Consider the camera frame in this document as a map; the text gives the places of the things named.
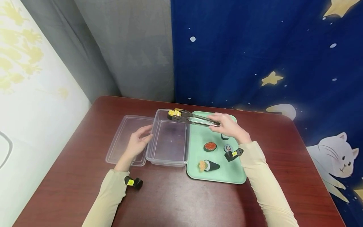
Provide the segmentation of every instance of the tongs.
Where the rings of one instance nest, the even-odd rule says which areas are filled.
[[[209,127],[209,126],[218,127],[221,125],[221,123],[219,123],[218,121],[213,121],[207,117],[202,117],[199,115],[192,114],[191,112],[189,112],[187,110],[175,108],[174,111],[179,111],[181,113],[181,116],[178,116],[178,115],[170,116],[168,114],[168,119],[170,119],[172,121],[184,122],[184,123],[191,124],[191,125],[200,125],[200,126],[206,126],[206,127]],[[193,118],[202,120],[203,122],[196,121]]]

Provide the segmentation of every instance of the wooden table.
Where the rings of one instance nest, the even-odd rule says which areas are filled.
[[[300,226],[344,226],[293,122],[282,115],[104,96],[95,101],[24,208],[17,226],[81,226],[109,169],[105,157],[125,115],[157,109],[223,112],[237,118],[265,153]],[[265,226],[247,180],[243,185],[192,180],[185,167],[146,162],[132,167],[144,181],[127,189],[113,226]]]

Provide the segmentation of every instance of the white wall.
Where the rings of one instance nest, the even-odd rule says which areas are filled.
[[[0,225],[12,226],[90,102],[20,0],[0,0]]]

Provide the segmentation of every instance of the beige sleeve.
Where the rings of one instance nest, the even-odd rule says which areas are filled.
[[[241,163],[268,226],[298,226],[294,213],[291,211],[280,185],[267,165],[266,158],[258,143],[254,141],[241,144],[239,148],[244,150],[240,156]]]
[[[112,225],[116,209],[126,195],[125,177],[128,175],[129,173],[115,170],[107,173],[82,227],[109,227]]]

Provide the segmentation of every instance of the green tray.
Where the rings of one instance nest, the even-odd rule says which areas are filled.
[[[212,113],[194,111],[193,114],[206,117]],[[217,149],[211,152],[203,150],[203,146],[208,143],[216,143]],[[214,133],[209,128],[190,125],[189,128],[189,158],[187,163],[187,173],[193,179],[205,180],[205,181],[217,181],[232,184],[243,184],[246,181],[246,174],[241,166],[239,158],[228,162],[224,157],[224,145],[229,144],[234,150],[238,148],[238,144],[234,138],[228,140],[222,140],[220,133]],[[220,165],[217,170],[209,172],[199,172],[197,164],[200,160],[210,160]]]

